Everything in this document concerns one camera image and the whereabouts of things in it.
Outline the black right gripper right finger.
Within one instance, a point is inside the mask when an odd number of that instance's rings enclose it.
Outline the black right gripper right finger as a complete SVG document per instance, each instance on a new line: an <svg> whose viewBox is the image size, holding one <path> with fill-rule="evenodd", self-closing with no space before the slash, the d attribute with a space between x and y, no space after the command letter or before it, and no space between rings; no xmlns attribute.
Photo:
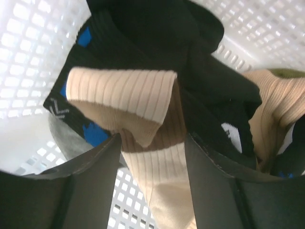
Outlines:
<svg viewBox="0 0 305 229"><path fill-rule="evenodd" d="M199 229L267 229L261 201L245 185L269 181L266 174L240 165L189 135L185 157L195 220Z"/></svg>

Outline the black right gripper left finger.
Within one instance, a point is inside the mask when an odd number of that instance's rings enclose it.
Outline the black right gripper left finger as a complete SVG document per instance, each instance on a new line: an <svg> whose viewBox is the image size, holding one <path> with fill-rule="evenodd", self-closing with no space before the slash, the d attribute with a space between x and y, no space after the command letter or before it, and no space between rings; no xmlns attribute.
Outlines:
<svg viewBox="0 0 305 229"><path fill-rule="evenodd" d="M22 228L107 228L120 147L115 135L60 166L23 176L30 205Z"/></svg>

